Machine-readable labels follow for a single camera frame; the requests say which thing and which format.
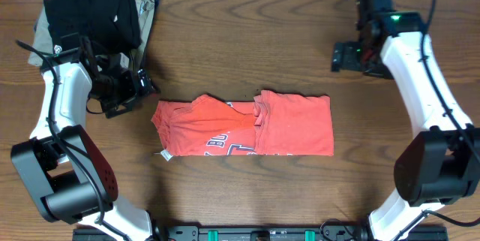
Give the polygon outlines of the red printed t-shirt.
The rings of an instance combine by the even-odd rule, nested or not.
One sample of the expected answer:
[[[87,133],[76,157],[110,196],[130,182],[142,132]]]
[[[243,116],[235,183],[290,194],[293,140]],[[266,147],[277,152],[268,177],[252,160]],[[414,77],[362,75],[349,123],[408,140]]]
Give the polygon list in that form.
[[[159,101],[151,118],[165,159],[180,156],[334,154],[327,95],[263,90],[251,102],[201,95],[192,102]]]

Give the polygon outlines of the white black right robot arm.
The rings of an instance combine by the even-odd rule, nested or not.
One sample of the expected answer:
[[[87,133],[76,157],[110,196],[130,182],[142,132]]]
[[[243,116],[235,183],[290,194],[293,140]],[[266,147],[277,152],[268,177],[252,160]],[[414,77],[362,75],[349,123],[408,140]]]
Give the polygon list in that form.
[[[435,59],[428,25],[417,12],[361,12],[356,42],[337,43],[333,71],[361,71],[396,82],[412,142],[394,164],[394,191],[356,227],[355,240],[441,240],[445,229],[422,228],[429,216],[479,183],[479,128],[461,109]]]

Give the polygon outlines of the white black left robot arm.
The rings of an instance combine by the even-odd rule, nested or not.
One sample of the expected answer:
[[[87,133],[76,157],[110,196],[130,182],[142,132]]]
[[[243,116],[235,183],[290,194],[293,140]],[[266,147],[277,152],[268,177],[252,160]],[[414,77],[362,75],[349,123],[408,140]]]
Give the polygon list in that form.
[[[100,102],[103,114],[130,110],[147,93],[149,80],[121,64],[122,56],[100,57],[87,47],[46,54],[40,117],[29,140],[14,145],[10,158],[40,215],[95,227],[114,240],[162,240],[156,221],[119,194],[116,176],[85,130],[87,103]]]

